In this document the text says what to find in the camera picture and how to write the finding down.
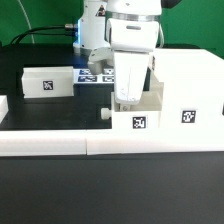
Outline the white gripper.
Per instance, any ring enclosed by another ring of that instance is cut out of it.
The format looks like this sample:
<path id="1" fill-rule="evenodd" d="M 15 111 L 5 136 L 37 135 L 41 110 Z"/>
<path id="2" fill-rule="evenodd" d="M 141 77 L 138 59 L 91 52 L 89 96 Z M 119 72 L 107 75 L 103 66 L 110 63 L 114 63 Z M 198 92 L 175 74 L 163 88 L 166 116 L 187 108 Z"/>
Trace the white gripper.
<path id="1" fill-rule="evenodd" d="M 130 111 L 130 104 L 138 104 L 149 64 L 149 55 L 136 52 L 114 52 L 115 101 L 120 111 Z"/>

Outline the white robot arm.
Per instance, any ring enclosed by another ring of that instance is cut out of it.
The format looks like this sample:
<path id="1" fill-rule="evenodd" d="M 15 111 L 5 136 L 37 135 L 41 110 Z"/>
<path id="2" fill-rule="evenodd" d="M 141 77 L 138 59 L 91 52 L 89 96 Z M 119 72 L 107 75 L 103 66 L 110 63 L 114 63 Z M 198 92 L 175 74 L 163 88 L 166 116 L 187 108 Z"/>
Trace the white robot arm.
<path id="1" fill-rule="evenodd" d="M 73 49 L 94 75 L 114 68 L 114 99 L 122 111 L 142 97 L 152 52 L 164 45 L 160 17 L 182 0 L 83 0 Z"/>

